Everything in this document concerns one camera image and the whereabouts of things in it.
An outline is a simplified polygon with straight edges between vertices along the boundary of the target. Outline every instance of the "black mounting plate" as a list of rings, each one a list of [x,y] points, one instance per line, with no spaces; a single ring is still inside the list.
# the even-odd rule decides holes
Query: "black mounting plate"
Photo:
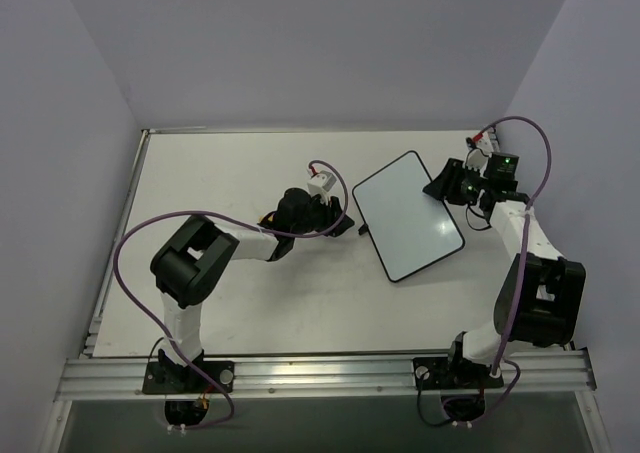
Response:
[[[204,361],[198,366],[211,378],[213,378],[227,393],[233,391],[234,363],[232,361]],[[228,384],[220,381],[220,374],[228,370],[232,373],[231,382]],[[144,382],[142,383],[142,393],[144,395],[179,395],[183,393],[202,393],[209,388],[209,383],[200,375],[194,375],[189,384],[177,381],[172,378],[160,366],[157,361],[151,361],[147,364],[144,373]],[[220,394],[215,388],[211,390],[211,394]]]
[[[504,380],[502,373],[498,378],[492,378],[489,375],[489,368],[486,368],[486,374],[478,376],[477,379],[470,380],[464,384],[456,381],[455,375],[453,375],[447,369],[448,359],[446,356],[442,357],[429,357],[429,358],[414,358],[413,359],[413,371],[420,366],[424,366],[429,370],[427,378],[422,380],[422,391],[429,390],[479,390],[496,389],[504,386]],[[416,384],[416,390],[420,385],[420,379],[415,376],[414,381]]]

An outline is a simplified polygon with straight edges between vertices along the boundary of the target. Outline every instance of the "gray wall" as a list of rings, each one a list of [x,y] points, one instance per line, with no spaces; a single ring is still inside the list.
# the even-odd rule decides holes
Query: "gray wall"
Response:
[[[69,0],[0,0],[0,450],[77,356],[139,138]]]
[[[619,452],[640,445],[639,18],[638,0],[567,0],[509,107],[539,120],[551,139],[537,212],[558,248],[586,265],[577,339],[592,354]],[[515,125],[501,137],[523,155],[530,190],[544,168],[539,138]]]
[[[479,126],[563,0],[72,0],[143,126]]]

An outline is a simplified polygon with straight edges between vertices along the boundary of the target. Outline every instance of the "table surface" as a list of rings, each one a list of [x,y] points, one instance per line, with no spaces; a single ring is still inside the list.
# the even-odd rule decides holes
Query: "table surface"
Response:
[[[127,229],[174,210],[203,209],[257,222],[287,188],[305,188],[311,159],[333,164],[349,189],[408,150],[432,177],[464,158],[468,131],[194,133],[151,135]],[[275,263],[231,262],[203,306],[207,354],[283,354],[446,349],[463,330],[492,318],[509,269],[500,237],[474,232],[450,210],[466,239],[453,256],[397,284],[389,282],[362,218],[340,238],[296,240]],[[184,221],[141,230],[123,249],[133,292],[162,317],[149,263]],[[94,356],[146,356],[161,336],[113,281]]]

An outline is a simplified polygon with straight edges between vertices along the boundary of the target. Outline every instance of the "white table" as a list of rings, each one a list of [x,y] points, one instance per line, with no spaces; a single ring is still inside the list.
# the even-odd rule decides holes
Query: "white table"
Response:
[[[472,132],[194,133],[151,136],[128,228],[174,210],[209,209],[256,222],[284,191],[305,187],[311,159],[333,164],[349,188],[407,150],[432,176],[464,158]],[[338,239],[296,240],[276,263],[235,261],[205,302],[208,354],[279,354],[444,349],[462,330],[492,318],[509,260],[494,231],[474,232],[451,207],[465,248],[390,283],[352,202],[356,227]],[[122,253],[125,281],[162,317],[149,263],[186,218],[142,230]],[[111,283],[94,356],[146,356],[158,327]]]

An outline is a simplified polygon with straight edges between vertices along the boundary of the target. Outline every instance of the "tabletop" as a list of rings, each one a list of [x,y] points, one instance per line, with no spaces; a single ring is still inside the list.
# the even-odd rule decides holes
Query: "tabletop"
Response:
[[[127,225],[162,213],[199,209],[255,223],[284,191],[305,188],[307,163],[334,165],[351,188],[408,150],[432,177],[449,157],[464,158],[469,131],[152,134]],[[331,192],[342,198],[339,185]],[[492,230],[472,231],[464,209],[450,210],[462,251],[391,283],[353,201],[356,226],[340,238],[296,240],[274,263],[229,264],[202,310],[207,354],[269,355],[446,349],[461,331],[492,318],[510,261]],[[134,294],[162,317],[149,270],[153,255],[185,218],[134,235],[121,271]],[[146,356],[160,329],[111,282],[95,357]]]

